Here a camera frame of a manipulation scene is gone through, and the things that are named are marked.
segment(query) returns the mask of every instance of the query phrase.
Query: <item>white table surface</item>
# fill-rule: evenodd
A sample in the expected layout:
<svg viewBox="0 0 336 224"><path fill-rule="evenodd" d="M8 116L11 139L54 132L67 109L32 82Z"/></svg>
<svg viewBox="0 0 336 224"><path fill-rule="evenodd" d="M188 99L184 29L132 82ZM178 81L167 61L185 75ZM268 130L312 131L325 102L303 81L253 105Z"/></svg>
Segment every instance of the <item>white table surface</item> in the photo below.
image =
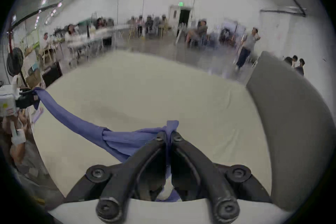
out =
<svg viewBox="0 0 336 224"><path fill-rule="evenodd" d="M179 120L177 131L213 162L249 167L271 193L271 162L257 109L244 86L152 55L114 51L48 87L69 112L113 131ZM46 109L34 126L41 157L66 196L86 170L118 161Z"/></svg>

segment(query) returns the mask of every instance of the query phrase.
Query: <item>man in gray shirt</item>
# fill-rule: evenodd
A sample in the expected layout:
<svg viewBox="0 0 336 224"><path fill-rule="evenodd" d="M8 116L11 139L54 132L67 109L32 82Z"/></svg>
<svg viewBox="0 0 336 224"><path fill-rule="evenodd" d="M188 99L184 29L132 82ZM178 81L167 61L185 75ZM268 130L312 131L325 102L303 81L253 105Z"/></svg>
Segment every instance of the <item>man in gray shirt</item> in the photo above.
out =
<svg viewBox="0 0 336 224"><path fill-rule="evenodd" d="M258 29L253 28L252 33L246 35L242 40L242 48L238 58L236 70L239 70L245 63L246 58L250 55L251 51L254 49L254 44L260 39L258 36Z"/></svg>

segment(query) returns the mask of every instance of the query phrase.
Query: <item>doorway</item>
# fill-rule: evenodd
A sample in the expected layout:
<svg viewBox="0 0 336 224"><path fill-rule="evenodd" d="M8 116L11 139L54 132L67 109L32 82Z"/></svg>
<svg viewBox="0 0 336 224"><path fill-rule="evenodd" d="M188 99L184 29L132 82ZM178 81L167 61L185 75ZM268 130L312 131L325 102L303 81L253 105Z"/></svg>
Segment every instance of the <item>doorway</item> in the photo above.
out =
<svg viewBox="0 0 336 224"><path fill-rule="evenodd" d="M188 25L190 11L191 8L189 7L170 6L168 24L171 26L174 33L177 32L177 34L179 34L178 27L180 23L183 22Z"/></svg>

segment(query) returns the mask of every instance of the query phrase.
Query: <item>standing fan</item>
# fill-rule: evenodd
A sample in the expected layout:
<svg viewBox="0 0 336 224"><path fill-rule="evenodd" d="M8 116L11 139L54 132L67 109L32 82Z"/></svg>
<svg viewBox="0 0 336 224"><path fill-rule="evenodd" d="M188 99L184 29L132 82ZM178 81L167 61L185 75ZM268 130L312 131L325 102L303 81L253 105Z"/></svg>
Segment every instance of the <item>standing fan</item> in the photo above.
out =
<svg viewBox="0 0 336 224"><path fill-rule="evenodd" d="M28 87L21 71L22 65L23 53L19 48L14 48L13 52L7 56L7 71L11 76L20 74L24 85Z"/></svg>

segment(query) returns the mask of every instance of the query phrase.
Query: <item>purple fabric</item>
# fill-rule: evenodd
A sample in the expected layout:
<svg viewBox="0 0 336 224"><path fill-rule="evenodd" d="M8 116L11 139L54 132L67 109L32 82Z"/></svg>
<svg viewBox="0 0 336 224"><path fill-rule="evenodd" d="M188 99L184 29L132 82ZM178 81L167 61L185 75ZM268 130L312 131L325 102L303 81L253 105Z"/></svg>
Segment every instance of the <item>purple fabric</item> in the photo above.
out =
<svg viewBox="0 0 336 224"><path fill-rule="evenodd" d="M169 146L171 144L171 133L175 131L179 125L178 121L167 121L167 125L158 128L140 129L134 132L113 132L105 127L94 125L84 121L79 117L71 114L50 96L50 94L42 88L36 87L33 90L42 101L45 108L63 125L73 132L79 134L85 139L93 142L97 146L105 149L120 162L126 161L140 147L147 142L153 140L159 132L165 131L167 134L167 174L170 175ZM35 109L38 108L39 102L34 104Z"/></svg>

